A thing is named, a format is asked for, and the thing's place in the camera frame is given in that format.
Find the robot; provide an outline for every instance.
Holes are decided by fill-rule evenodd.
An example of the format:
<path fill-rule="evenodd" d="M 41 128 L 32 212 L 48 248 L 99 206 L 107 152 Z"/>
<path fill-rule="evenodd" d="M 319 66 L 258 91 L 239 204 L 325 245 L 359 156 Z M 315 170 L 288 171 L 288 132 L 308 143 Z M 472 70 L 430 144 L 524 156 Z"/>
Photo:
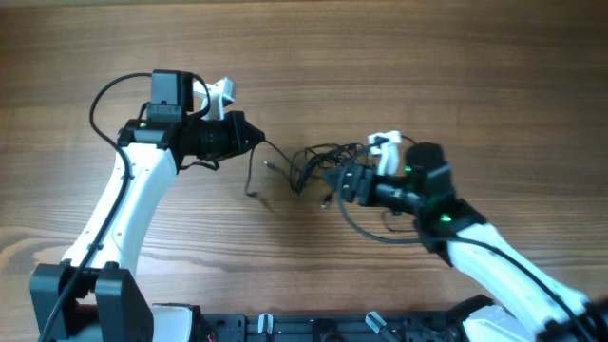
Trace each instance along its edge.
<path fill-rule="evenodd" d="M 95 106 L 113 85 L 133 77 L 152 79 L 151 100 L 127 121 L 117 141 L 94 123 Z M 123 76 L 107 85 L 89 113 L 93 129 L 117 151 L 109 183 L 90 221 L 58 264 L 40 264 L 30 293 L 40 341 L 606 341 L 608 300 L 593 303 L 560 284 L 501 237 L 451 182 L 440 145 L 416 143 L 399 165 L 398 131 L 369 136 L 369 145 L 324 181 L 352 228 L 384 243 L 422 243 L 448 265 L 471 276 L 502 305 L 478 295 L 446 312 L 381 315 L 260 316 L 202 313 L 189 304 L 148 305 L 135 281 L 137 259 L 152 215 L 180 170 L 211 170 L 265 141 L 243 112 L 225 107 L 236 98 L 229 78 L 208 85 L 189 72 L 155 70 Z M 202 98 L 194 110 L 194 96 Z M 377 166 L 357 164 L 372 153 Z M 199 161 L 182 165 L 185 156 Z M 345 202 L 382 206 L 415 216 L 417 239 L 373 235 L 354 223 Z M 78 303 L 94 293 L 96 305 Z"/>

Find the wooden surface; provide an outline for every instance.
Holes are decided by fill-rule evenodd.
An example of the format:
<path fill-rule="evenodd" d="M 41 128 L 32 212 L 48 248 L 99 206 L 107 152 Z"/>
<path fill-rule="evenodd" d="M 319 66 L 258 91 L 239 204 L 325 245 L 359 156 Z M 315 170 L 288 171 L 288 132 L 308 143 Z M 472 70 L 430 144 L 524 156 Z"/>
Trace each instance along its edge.
<path fill-rule="evenodd" d="M 135 71 L 230 76 L 247 119 L 288 152 L 400 129 L 441 143 L 461 196 L 556 279 L 608 283 L 608 22 L 599 2 L 252 3 L 0 12 L 0 340 L 37 336 L 29 277 L 57 262 L 99 199 L 114 154 L 87 111 Z M 115 132 L 149 96 L 117 86 Z M 485 291 L 421 246 L 358 236 L 321 187 L 298 198 L 256 152 L 180 173 L 147 233 L 150 302 L 208 313 L 445 309 Z M 379 210 L 351 207 L 381 233 Z M 409 226 L 409 218 L 401 224 Z"/>

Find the wood grain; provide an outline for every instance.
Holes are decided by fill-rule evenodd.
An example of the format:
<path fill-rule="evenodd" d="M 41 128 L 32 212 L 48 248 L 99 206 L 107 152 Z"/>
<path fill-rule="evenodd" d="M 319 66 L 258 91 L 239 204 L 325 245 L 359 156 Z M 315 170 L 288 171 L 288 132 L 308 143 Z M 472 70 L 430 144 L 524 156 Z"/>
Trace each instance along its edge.
<path fill-rule="evenodd" d="M 441 143 L 461 196 L 551 276 L 608 283 L 608 23 L 600 2 L 286 2 L 0 11 L 0 340 L 37 336 L 28 282 L 85 226 L 113 154 L 86 113 L 109 80 L 154 68 L 237 81 L 232 108 L 293 152 L 400 129 Z M 149 84 L 118 85 L 116 131 Z M 146 236 L 150 302 L 204 312 L 445 309 L 485 291 L 420 246 L 352 231 L 256 152 L 180 173 Z M 380 211 L 350 207 L 382 234 Z M 404 227 L 409 218 L 393 222 Z"/>

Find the white bracket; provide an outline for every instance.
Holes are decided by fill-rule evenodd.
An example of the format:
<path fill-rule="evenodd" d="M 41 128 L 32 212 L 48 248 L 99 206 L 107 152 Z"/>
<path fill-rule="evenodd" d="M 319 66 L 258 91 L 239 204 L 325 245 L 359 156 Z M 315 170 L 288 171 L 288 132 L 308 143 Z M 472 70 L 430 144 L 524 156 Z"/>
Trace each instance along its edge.
<path fill-rule="evenodd" d="M 380 176 L 394 175 L 397 173 L 399 168 L 399 148 L 398 145 L 401 143 L 401 132 L 378 132 L 368 136 L 368 142 L 370 144 L 376 142 L 376 138 L 387 138 L 387 142 L 382 143 L 380 146 L 372 147 L 370 152 L 374 156 L 380 156 L 380 162 L 376 169 L 376 174 Z"/>
<path fill-rule="evenodd" d="M 207 92 L 199 81 L 194 82 L 193 92 L 198 97 L 202 98 L 200 109 L 207 106 Z M 204 120 L 224 120 L 224 107 L 235 101 L 237 97 L 237 84 L 228 77 L 215 82 L 212 85 L 207 85 L 209 89 L 209 97 L 211 98 L 211 107 Z"/>

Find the wooden table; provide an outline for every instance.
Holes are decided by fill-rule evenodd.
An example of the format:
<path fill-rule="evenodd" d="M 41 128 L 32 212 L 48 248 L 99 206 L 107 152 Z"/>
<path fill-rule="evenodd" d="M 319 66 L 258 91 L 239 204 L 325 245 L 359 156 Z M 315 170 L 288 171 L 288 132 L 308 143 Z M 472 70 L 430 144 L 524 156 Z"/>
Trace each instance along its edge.
<path fill-rule="evenodd" d="M 248 121 L 293 153 L 399 129 L 441 143 L 460 195 L 556 279 L 608 283 L 608 22 L 599 2 L 286 2 L 0 12 L 0 340 L 33 340 L 29 278 L 58 262 L 105 188 L 114 153 L 94 96 L 135 71 L 230 76 Z M 149 82 L 112 89 L 116 132 Z M 484 289 L 419 246 L 357 235 L 325 192 L 297 197 L 256 152 L 179 174 L 137 278 L 150 302 L 207 313 L 445 309 Z M 383 234 L 380 210 L 350 207 Z M 394 222 L 409 226 L 410 218 Z"/>

